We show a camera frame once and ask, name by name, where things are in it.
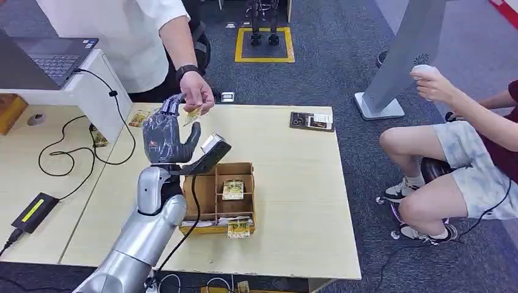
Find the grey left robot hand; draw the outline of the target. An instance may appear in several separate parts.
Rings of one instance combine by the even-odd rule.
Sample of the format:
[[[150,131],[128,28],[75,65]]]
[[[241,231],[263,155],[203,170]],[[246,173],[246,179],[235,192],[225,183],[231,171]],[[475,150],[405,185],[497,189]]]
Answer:
[[[187,163],[199,142],[201,126],[194,122],[185,142],[180,140],[179,106],[185,94],[167,98],[162,106],[142,123],[145,154],[152,164]]]

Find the standing person's left hand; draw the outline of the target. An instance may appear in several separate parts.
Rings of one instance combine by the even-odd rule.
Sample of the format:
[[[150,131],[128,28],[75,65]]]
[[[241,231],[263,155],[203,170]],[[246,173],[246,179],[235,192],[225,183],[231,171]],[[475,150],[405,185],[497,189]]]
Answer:
[[[185,94],[186,112],[200,110],[205,115],[215,105],[213,91],[208,83],[196,71],[185,73],[180,81],[180,89]]]

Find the seated person's left hand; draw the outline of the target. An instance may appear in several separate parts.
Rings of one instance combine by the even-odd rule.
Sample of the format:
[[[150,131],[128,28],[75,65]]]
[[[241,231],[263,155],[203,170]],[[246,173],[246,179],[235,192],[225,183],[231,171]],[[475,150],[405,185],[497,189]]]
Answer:
[[[449,103],[460,93],[436,67],[416,65],[410,71],[410,76],[417,83],[418,94],[428,101]]]

